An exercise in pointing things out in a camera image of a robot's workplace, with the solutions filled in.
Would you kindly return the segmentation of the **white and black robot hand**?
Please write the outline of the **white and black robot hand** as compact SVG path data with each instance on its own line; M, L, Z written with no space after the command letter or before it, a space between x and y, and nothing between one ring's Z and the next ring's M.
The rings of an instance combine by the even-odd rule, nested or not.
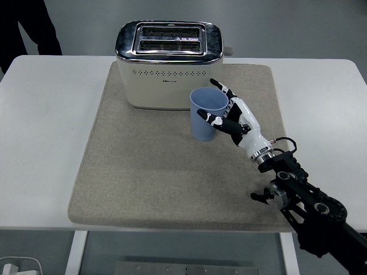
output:
M213 78L210 83L226 95L228 105L222 116L216 116L202 108L197 114L213 128L230 135L234 144L243 148L252 162L262 164L273 158L274 149L270 141L261 134L260 124L243 99Z

